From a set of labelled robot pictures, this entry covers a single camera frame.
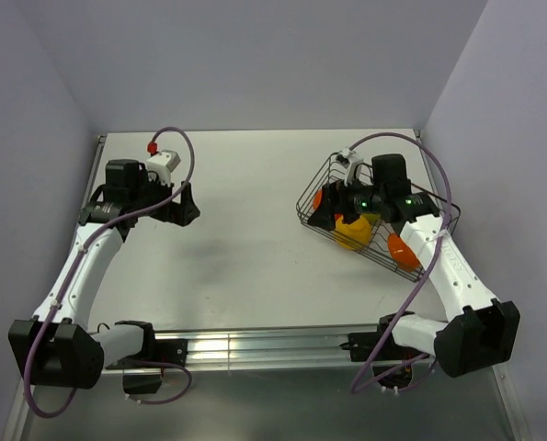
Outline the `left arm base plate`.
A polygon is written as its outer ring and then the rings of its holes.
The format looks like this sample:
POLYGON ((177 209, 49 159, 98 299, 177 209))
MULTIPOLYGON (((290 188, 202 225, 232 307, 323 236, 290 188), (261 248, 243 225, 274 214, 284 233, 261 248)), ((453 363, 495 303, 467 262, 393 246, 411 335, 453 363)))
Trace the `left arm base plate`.
POLYGON ((168 369, 183 373, 183 388, 177 397, 184 395, 191 387, 192 377, 186 369, 188 354, 187 339, 157 340, 149 356, 129 356, 109 365, 108 371, 122 371, 122 388, 125 393, 157 398, 159 390, 167 385, 168 369))

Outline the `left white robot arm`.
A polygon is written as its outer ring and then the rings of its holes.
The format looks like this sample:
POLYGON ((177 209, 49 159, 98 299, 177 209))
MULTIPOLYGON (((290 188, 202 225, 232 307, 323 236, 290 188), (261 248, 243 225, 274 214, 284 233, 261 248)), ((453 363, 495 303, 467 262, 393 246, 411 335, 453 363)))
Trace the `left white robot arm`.
POLYGON ((72 250, 53 288, 30 319, 16 320, 9 329, 17 365, 30 386, 88 390, 104 368, 122 360, 137 367, 156 360, 158 344, 148 322, 116 322, 107 336, 94 336, 86 327, 109 265, 140 217, 187 226, 200 215, 190 183, 174 187, 179 163, 173 151, 144 162, 107 162, 105 181, 80 212, 72 250))

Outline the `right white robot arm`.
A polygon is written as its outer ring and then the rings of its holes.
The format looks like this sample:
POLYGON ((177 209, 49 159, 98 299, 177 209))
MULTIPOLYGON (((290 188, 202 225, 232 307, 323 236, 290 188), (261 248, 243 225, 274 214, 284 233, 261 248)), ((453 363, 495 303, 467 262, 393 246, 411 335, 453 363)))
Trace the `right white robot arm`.
POLYGON ((409 249, 414 262, 405 269, 423 269, 418 281, 432 284, 445 311, 442 321, 410 310, 383 317, 372 353, 395 358, 410 350, 432 356, 452 378, 507 362, 518 333, 519 309, 501 301, 463 257, 449 232, 451 206, 437 203, 409 179, 399 153, 374 156, 366 164, 343 151, 334 161, 345 173, 320 187, 307 225, 333 233, 347 246, 364 247, 373 235, 367 218, 378 216, 409 249), (365 166, 370 175, 361 177, 365 166))

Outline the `white bowl orange outside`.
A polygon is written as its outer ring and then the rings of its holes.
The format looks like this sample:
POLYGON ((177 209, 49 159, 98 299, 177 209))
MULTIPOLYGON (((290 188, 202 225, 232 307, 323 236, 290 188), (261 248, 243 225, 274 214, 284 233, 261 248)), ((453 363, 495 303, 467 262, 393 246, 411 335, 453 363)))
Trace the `white bowl orange outside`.
POLYGON ((390 233, 387 238, 387 247, 391 258, 397 266, 411 272, 420 267, 420 262, 414 252, 395 233, 390 233))

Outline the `yellow-orange bowl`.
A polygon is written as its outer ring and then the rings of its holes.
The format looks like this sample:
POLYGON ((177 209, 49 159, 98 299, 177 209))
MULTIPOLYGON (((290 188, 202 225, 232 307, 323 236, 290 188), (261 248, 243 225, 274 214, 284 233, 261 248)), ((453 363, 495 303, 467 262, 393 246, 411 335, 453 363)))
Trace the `yellow-orange bowl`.
POLYGON ((350 251, 360 251, 370 243, 371 226, 363 217, 348 224, 340 216, 336 219, 333 237, 339 246, 350 251))

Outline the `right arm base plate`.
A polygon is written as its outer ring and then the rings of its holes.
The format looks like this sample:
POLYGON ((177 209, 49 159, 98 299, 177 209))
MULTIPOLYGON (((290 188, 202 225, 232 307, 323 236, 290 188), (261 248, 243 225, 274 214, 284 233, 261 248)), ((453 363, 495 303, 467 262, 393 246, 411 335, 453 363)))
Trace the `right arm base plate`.
POLYGON ((389 337, 373 358, 368 362, 375 346, 380 342, 382 331, 350 333, 348 340, 340 345, 349 352, 350 361, 363 365, 351 381, 351 394, 361 393, 371 386, 377 386, 382 393, 389 391, 399 395, 410 391, 426 380, 436 369, 437 360, 410 347, 397 345, 389 337), (429 362, 427 370, 415 379, 414 364, 429 362))

